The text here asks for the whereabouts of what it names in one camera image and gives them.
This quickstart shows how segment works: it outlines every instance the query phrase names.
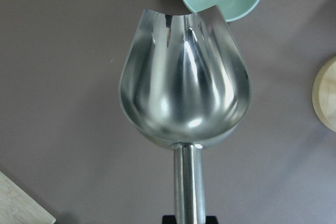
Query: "bamboo cutting board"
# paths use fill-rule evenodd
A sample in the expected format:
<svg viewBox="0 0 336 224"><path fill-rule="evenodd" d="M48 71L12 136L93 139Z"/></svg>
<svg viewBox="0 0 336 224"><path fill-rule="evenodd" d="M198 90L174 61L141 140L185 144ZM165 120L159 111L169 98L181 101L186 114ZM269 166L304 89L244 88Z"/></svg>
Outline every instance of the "bamboo cutting board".
<svg viewBox="0 0 336 224"><path fill-rule="evenodd" d="M56 219L0 172L0 224L53 224Z"/></svg>
<svg viewBox="0 0 336 224"><path fill-rule="evenodd" d="M317 74L312 102L321 122L336 132L336 57L330 59Z"/></svg>

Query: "bowl rim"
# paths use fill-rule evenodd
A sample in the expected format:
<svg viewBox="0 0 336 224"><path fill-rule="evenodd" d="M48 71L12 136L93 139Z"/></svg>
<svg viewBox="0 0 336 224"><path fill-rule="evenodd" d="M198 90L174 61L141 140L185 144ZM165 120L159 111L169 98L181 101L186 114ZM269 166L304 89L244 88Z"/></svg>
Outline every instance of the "bowl rim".
<svg viewBox="0 0 336 224"><path fill-rule="evenodd" d="M192 13L197 13L197 12L200 12L200 11L202 11L202 10L196 10L196 9L194 9L190 4L188 4L187 2L186 2L186 0L182 0L183 1L183 3L184 3L184 5L192 12ZM240 19L240 18L243 18L243 17L245 17L247 14L249 14L258 4L259 4L259 2L260 2L260 0L255 0L255 2L253 3L253 5L251 5L251 7L249 8L249 9L247 9L245 12L243 12L242 14L240 14L240 15L237 15L237 16L235 16L235 17L232 17L232 18L226 18L225 17L225 14L223 13L223 10L222 10L222 7L221 7L221 5L220 4L216 4L218 7L219 7L219 9L220 9L220 11L222 12L222 15L224 16L224 19L226 20L226 22L232 22L232 21L235 21L235 20L238 20L238 19Z"/></svg>

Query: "mauve tabletop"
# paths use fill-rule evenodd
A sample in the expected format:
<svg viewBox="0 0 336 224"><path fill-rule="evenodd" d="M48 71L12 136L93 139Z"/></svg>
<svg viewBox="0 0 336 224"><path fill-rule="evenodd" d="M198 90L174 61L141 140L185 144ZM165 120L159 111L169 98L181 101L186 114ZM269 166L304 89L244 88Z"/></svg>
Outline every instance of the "mauve tabletop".
<svg viewBox="0 0 336 224"><path fill-rule="evenodd" d="M58 224L161 223L174 214L173 152L124 116L120 74L145 8L182 0L0 0L0 170ZM219 223L336 223L336 133L311 102L336 55L336 0L261 0L229 23L250 108L203 153Z"/></svg>

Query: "black base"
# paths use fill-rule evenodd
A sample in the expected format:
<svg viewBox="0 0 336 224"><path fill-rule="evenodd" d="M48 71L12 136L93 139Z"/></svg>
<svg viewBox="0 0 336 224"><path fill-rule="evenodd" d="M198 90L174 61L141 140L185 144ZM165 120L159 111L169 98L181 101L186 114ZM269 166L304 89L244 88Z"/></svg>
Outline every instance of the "black base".
<svg viewBox="0 0 336 224"><path fill-rule="evenodd" d="M162 217L162 224L176 224L175 215L164 215ZM206 224L218 224L216 216L207 216Z"/></svg>

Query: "metal pole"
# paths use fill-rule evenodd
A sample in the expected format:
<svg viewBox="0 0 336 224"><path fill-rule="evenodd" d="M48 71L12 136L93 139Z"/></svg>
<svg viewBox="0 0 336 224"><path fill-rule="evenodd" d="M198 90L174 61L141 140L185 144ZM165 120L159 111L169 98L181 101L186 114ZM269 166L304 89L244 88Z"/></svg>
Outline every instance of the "metal pole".
<svg viewBox="0 0 336 224"><path fill-rule="evenodd" d="M175 215L177 224L205 224L202 146L174 150Z"/></svg>

